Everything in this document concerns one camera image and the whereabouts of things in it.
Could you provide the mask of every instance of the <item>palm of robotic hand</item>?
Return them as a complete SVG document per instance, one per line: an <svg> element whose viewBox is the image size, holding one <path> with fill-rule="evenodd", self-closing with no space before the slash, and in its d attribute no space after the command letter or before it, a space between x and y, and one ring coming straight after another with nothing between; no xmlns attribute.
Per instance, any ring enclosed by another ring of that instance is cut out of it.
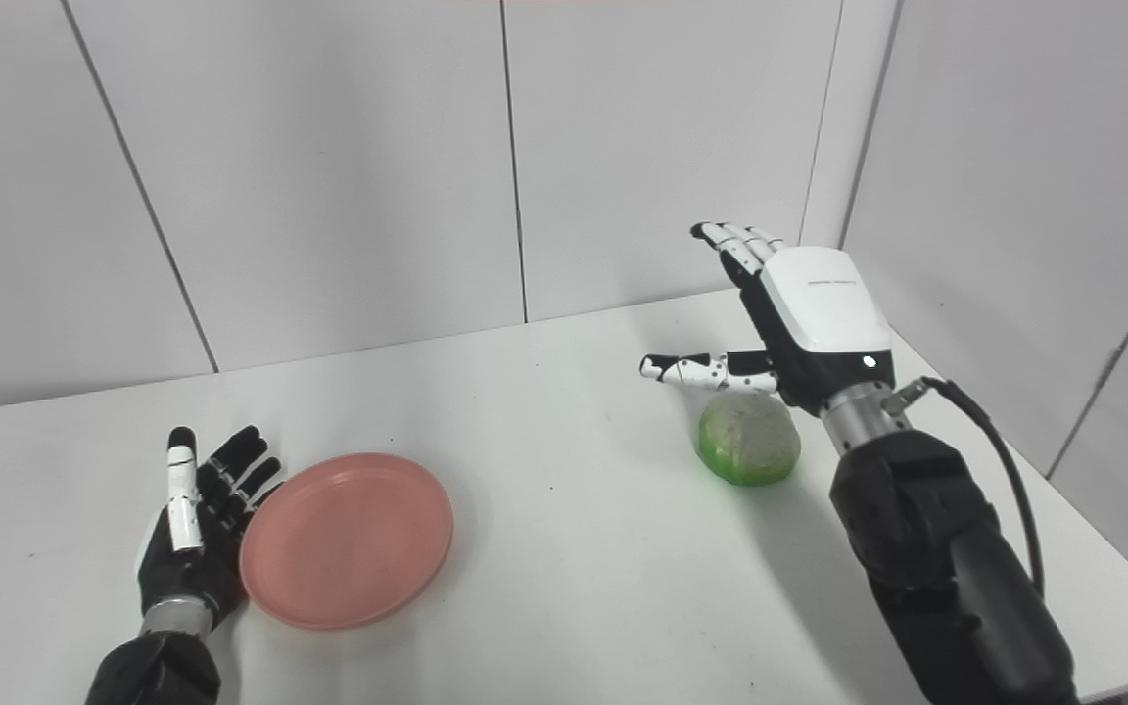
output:
<svg viewBox="0 0 1128 705"><path fill-rule="evenodd" d="M838 249L788 247L759 228L703 222L690 235L721 256L764 350L646 355L645 378L716 391L779 393L820 415L861 382L895 386L890 334L855 264Z"/></svg>

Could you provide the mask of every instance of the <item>robotic hand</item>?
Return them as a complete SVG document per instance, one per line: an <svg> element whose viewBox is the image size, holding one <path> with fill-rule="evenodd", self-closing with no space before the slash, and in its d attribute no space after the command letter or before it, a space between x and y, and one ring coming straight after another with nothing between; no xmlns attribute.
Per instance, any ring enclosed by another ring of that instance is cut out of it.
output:
<svg viewBox="0 0 1128 705"><path fill-rule="evenodd" d="M840 455L829 490L851 547L917 685L935 705L1073 705L1073 656L1042 602L1042 562L1015 464L985 412L951 382L895 387L885 318L849 255L787 247L757 228L699 223L765 350L646 355L645 378L779 393L822 421ZM936 389L984 428L1014 483L1025 575L952 447L904 411Z"/></svg>
<svg viewBox="0 0 1128 705"><path fill-rule="evenodd" d="M192 430L171 432L168 505L138 569L142 633L103 659L86 705L214 704L220 677L203 640L246 599L241 536L277 486L250 499L281 464L268 458L246 470L267 449L259 429L247 426L196 467Z"/></svg>

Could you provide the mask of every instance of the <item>robotic finger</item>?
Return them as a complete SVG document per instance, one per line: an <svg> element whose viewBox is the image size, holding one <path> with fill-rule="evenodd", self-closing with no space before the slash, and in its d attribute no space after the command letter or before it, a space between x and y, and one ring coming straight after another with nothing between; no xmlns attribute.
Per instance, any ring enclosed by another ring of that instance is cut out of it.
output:
<svg viewBox="0 0 1128 705"><path fill-rule="evenodd" d="M690 389L777 393L777 374L764 350L739 350L720 355L703 352L685 358L646 355L640 365L640 373L646 379Z"/></svg>
<svg viewBox="0 0 1128 705"><path fill-rule="evenodd" d="M204 503L212 509L223 508L241 474L267 450L268 442L259 438L259 429L254 425L224 441L196 470L197 491Z"/></svg>

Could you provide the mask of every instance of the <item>green object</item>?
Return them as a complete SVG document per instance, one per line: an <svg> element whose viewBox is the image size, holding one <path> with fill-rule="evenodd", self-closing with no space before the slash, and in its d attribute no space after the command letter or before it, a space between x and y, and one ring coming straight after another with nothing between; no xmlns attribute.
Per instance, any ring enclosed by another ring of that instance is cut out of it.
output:
<svg viewBox="0 0 1128 705"><path fill-rule="evenodd" d="M699 458L733 485L770 485L795 468L800 438L791 412L764 394L721 394L699 415Z"/></svg>

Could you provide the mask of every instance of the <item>black glove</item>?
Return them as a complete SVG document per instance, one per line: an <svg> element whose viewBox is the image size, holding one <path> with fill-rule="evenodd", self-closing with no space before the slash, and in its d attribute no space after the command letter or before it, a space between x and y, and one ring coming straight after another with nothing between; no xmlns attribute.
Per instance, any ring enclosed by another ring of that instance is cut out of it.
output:
<svg viewBox="0 0 1128 705"><path fill-rule="evenodd" d="M174 432L174 441L182 429ZM188 433L193 442L193 433ZM246 598L238 572L238 553L241 536L274 486L263 499L249 504L261 486L276 476L281 464L268 458L246 474L247 468L268 450L259 438L259 429L239 430L197 468L197 491L202 501L197 505L197 525L203 535L201 550L175 553L168 528L168 512L161 510L151 535L151 544L138 569L138 584L142 588L142 613L162 599L184 597L202 598L211 608L211 628L237 610Z"/></svg>
<svg viewBox="0 0 1128 705"><path fill-rule="evenodd" d="M193 449L194 433L187 428L175 429L168 446ZM152 625L148 617L142 636L107 653L95 673L86 705L214 704L220 677L202 640L208 629L215 628L246 599L238 571L241 537L250 517L277 486L271 486L255 503L250 499L276 476L281 464L268 458L250 473L247 468L267 450L267 442L254 426L243 429L220 446L196 469L202 548L175 550L168 510L162 509L138 569L143 615L178 598L183 602L202 601L211 613L210 625L175 631L169 628L168 619L162 619L160 626Z"/></svg>

